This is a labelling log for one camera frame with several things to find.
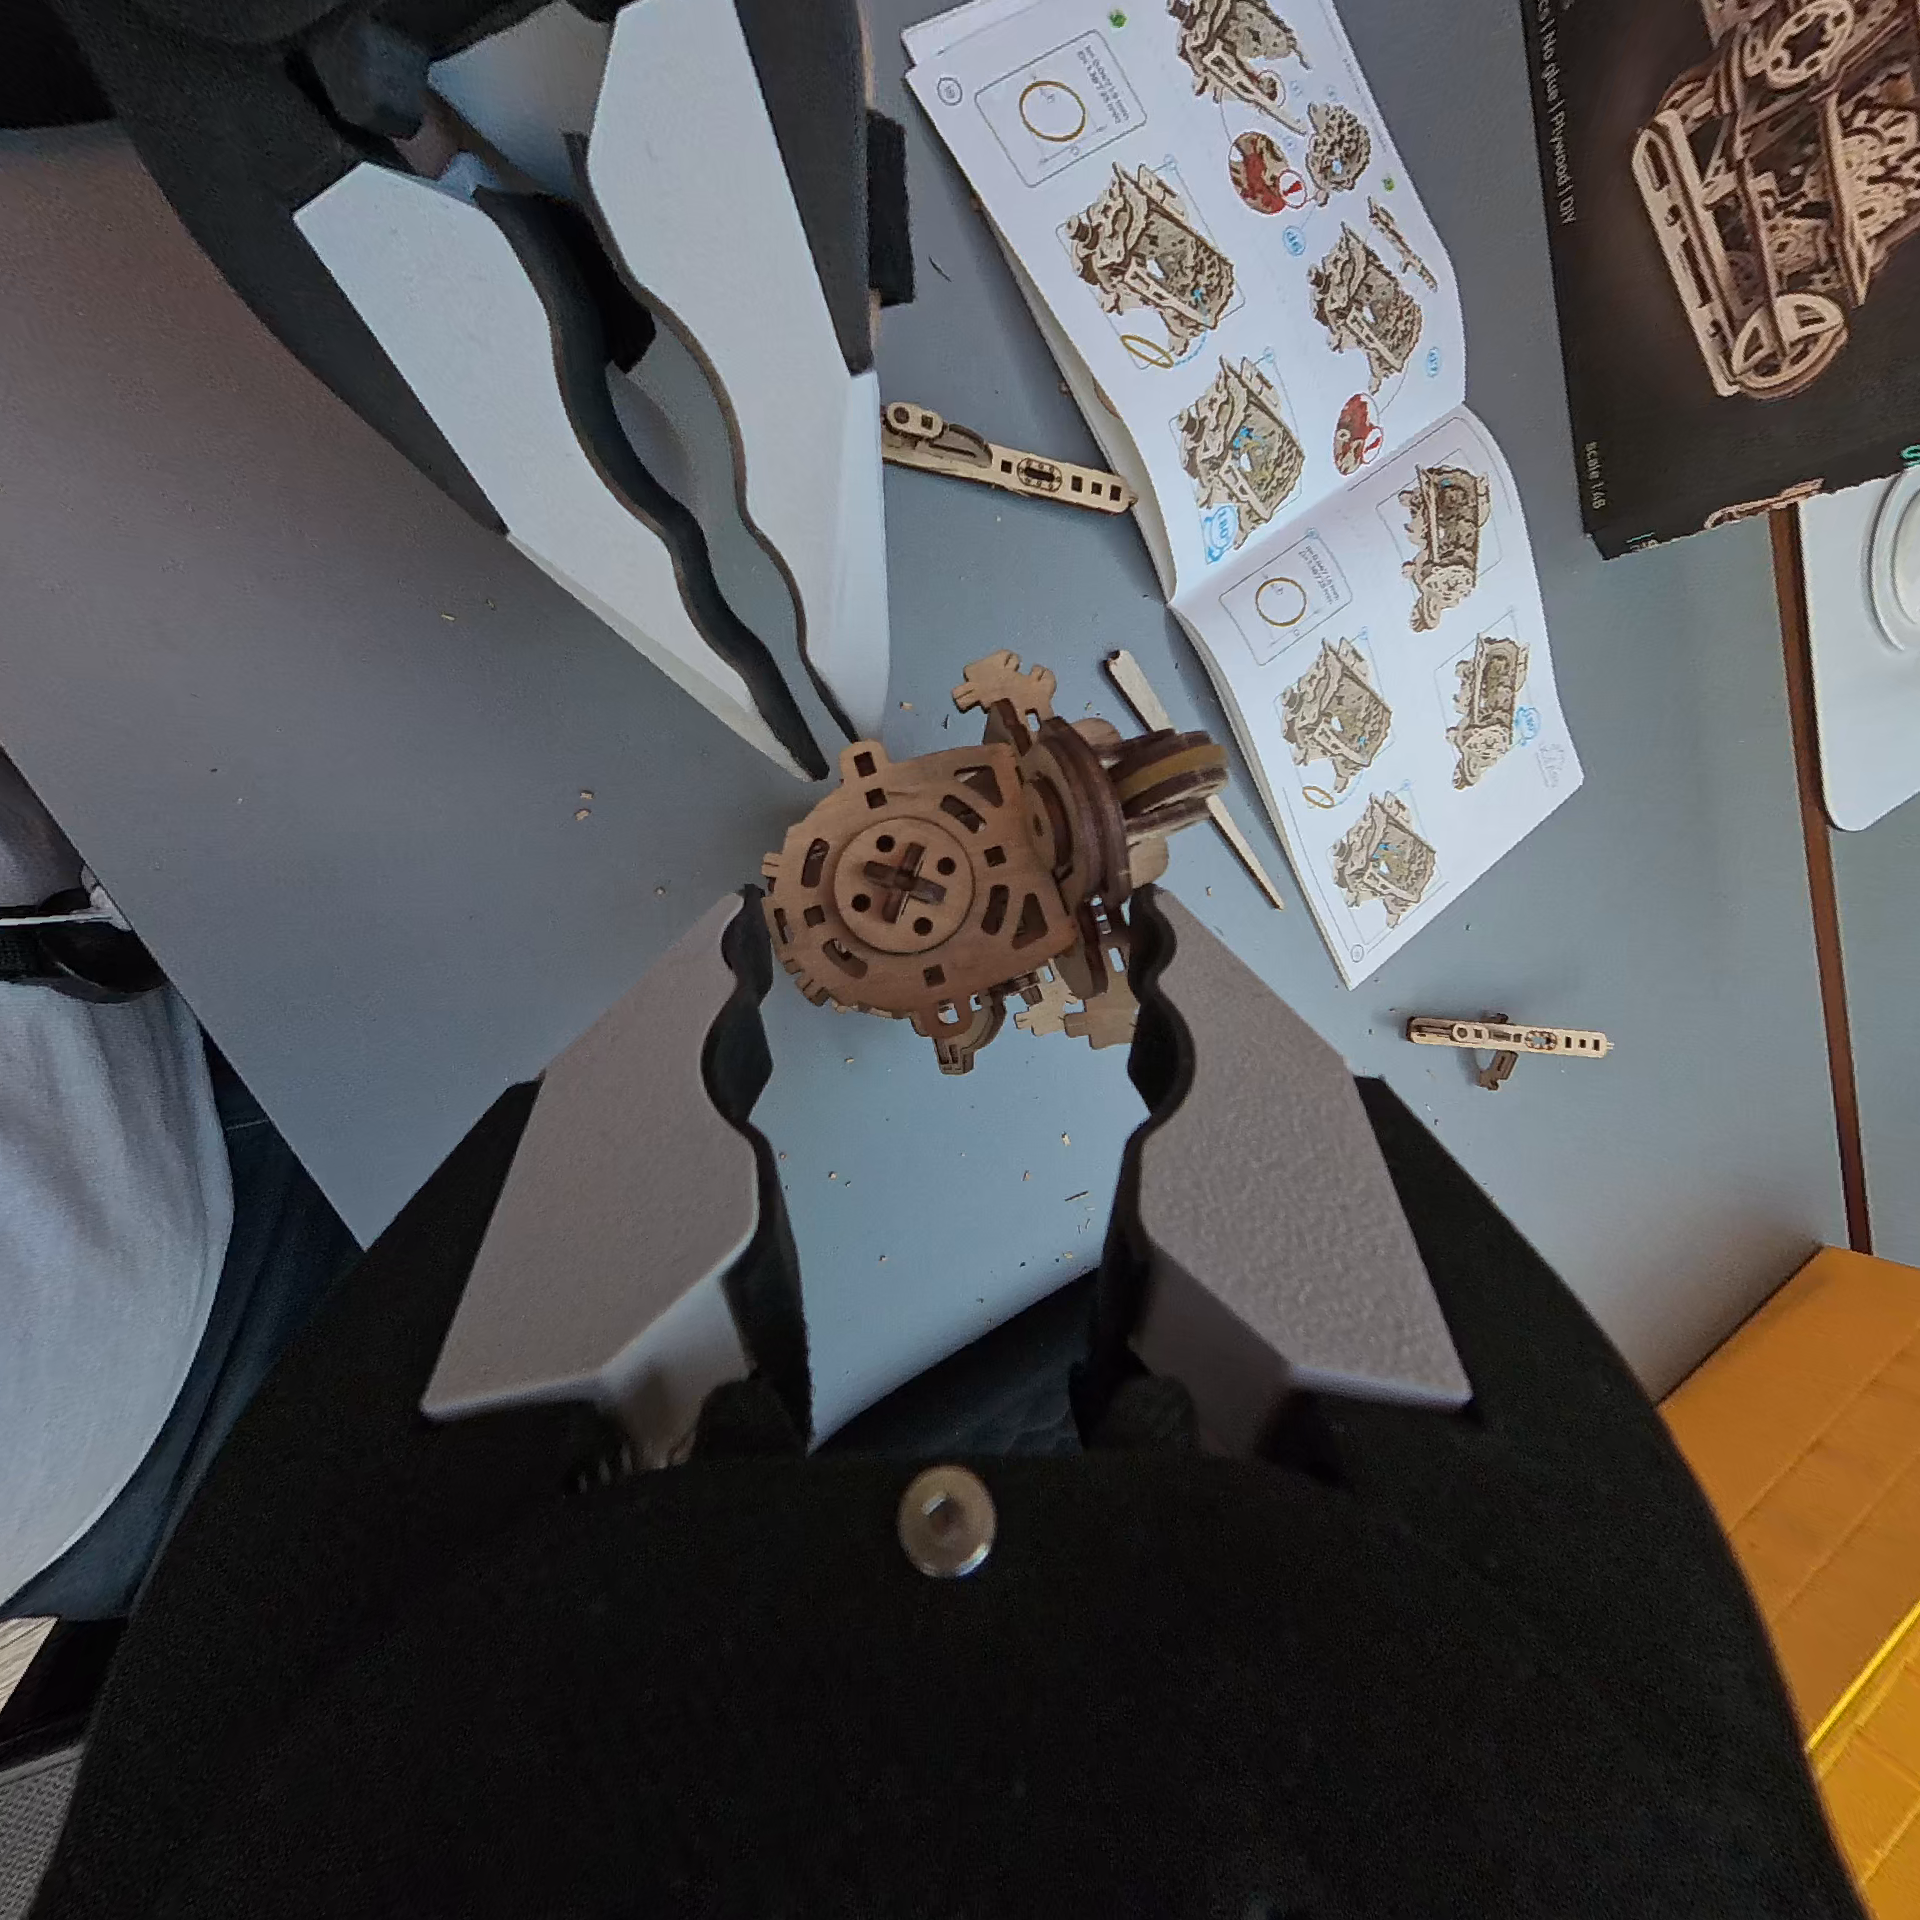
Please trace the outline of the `long wooden strip piece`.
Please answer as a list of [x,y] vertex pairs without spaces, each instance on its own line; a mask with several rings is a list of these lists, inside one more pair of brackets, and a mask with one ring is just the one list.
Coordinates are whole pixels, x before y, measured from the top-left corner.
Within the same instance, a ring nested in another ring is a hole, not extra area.
[[958,477],[1102,516],[1122,516],[1138,502],[1138,491],[1117,473],[996,444],[919,402],[884,402],[878,428],[880,456],[896,468]]

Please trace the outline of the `pointed wooden stick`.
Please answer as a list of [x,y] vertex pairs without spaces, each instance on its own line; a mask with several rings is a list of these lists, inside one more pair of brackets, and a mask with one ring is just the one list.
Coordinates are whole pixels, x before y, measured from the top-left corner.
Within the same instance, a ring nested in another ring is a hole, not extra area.
[[[1103,672],[1107,673],[1113,688],[1119,692],[1124,702],[1129,705],[1135,719],[1142,728],[1150,731],[1175,731],[1173,719],[1163,705],[1163,700],[1156,688],[1147,681],[1139,659],[1135,659],[1126,648],[1109,651],[1103,659]],[[1226,802],[1226,789],[1217,788],[1208,799],[1208,816],[1212,827],[1232,850],[1239,865],[1245,870],[1252,883],[1263,895],[1269,907],[1283,909],[1283,893],[1278,882],[1262,863],[1252,839],[1236,824],[1236,818]]]

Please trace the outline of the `yellow plastic bin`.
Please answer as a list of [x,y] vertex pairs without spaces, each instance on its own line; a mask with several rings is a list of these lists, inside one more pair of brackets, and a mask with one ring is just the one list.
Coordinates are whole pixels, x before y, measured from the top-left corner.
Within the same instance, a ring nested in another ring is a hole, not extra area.
[[1918,1270],[1823,1248],[1661,1401],[1863,1907],[1918,1913]]

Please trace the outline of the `instruction booklet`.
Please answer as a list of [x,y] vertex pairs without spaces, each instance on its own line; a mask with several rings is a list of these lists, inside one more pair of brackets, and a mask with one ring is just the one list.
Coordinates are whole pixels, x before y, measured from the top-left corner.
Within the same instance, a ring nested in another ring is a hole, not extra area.
[[1582,782],[1451,262],[1332,3],[901,29],[1348,988]]

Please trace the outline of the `adjacent brown-edged desk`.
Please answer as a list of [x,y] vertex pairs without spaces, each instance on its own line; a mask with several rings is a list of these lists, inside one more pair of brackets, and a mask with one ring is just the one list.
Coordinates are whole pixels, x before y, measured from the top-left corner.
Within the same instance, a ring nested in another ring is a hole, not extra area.
[[1918,799],[1869,827],[1823,805],[1800,510],[1769,518],[1845,1242],[1918,1259]]

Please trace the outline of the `black puzzle box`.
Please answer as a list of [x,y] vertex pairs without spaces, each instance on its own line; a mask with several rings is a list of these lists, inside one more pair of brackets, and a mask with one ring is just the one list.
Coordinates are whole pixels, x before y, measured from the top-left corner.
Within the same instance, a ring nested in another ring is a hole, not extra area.
[[1596,549],[1913,466],[1918,6],[1517,11]]

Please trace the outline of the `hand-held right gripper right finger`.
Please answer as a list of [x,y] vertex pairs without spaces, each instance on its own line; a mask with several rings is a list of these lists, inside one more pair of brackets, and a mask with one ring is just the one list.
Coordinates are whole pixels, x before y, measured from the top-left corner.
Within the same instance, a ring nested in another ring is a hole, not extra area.
[[1253,1453],[1299,1393],[1456,1413],[1474,1395],[1355,1077],[1161,883],[1128,903],[1135,1002],[1091,1298],[1086,1430],[1144,1379]]

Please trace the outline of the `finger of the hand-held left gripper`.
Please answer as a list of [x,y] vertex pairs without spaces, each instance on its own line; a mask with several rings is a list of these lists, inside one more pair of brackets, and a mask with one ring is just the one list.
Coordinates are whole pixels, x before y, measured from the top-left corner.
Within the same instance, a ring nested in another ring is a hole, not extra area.
[[612,396],[653,323],[586,211],[483,170],[363,159],[296,211],[305,246],[420,399],[501,531],[732,731],[802,779],[826,756],[732,609],[694,511]]
[[889,686],[857,3],[573,3],[605,29],[573,170],[671,337],[664,399],[742,616],[802,714],[854,740]]

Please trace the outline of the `grey desk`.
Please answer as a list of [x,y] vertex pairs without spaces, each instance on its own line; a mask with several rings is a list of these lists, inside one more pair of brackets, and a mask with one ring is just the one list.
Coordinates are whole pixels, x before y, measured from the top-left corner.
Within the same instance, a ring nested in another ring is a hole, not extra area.
[[[1583,538],[1516,3],[1342,3],[1459,274],[1583,779],[1343,988],[1249,777],[1170,890],[1644,1386],[1845,1209],[1765,526]],[[3,135],[3,748],[358,1240],[803,812],[235,299],[111,125]],[[1499,1089],[1414,1016],[1597,1030]]]

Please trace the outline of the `white stand base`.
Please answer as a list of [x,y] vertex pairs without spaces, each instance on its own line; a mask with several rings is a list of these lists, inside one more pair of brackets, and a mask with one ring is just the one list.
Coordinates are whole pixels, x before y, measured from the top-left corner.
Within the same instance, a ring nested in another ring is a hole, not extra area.
[[1833,827],[1918,792],[1918,468],[1798,510],[1817,764]]

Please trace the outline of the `person's white shirt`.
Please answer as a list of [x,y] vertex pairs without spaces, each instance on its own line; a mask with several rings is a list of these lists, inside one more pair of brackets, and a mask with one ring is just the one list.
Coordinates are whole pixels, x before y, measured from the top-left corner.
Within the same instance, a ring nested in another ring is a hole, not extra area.
[[204,1344],[233,1195],[197,1020],[167,984],[76,996],[3,934],[3,1613],[155,1456]]

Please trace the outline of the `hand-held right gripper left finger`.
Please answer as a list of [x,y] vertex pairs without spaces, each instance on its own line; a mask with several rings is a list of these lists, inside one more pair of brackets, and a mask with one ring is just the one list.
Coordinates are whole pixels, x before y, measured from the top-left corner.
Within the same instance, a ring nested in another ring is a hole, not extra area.
[[586,1406],[656,1469],[694,1449],[715,1389],[747,1383],[809,1444],[800,1256],[756,1123],[771,1079],[761,900],[721,893],[539,1073],[425,1420]]

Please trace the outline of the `wooden strip with crosspiece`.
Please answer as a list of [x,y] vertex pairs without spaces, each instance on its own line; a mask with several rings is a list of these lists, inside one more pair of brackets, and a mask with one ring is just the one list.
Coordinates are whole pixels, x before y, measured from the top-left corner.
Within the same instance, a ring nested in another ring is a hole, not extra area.
[[1523,1057],[1604,1059],[1613,1050],[1612,1040],[1596,1027],[1504,1016],[1411,1016],[1404,1022],[1404,1040],[1465,1053],[1482,1091],[1499,1091]]

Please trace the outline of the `round wooden gear module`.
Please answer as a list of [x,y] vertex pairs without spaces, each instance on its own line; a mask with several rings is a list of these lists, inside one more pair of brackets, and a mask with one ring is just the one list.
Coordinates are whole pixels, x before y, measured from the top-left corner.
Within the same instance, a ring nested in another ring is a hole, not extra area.
[[952,702],[982,717],[977,743],[898,758],[854,740],[835,789],[761,861],[773,954],[802,996],[906,1022],[947,1076],[1005,1020],[1131,1044],[1128,901],[1228,782],[1212,734],[1069,722],[1054,692],[1009,649],[972,659]]

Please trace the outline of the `person's dark trousers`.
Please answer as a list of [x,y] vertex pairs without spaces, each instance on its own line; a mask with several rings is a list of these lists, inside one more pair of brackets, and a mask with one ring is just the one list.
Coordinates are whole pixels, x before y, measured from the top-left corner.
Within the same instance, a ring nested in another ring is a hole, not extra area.
[[3,1619],[123,1619],[231,1427],[361,1245],[242,1076],[204,1038],[233,1216],[202,1344],[166,1424],[104,1513],[6,1596]]

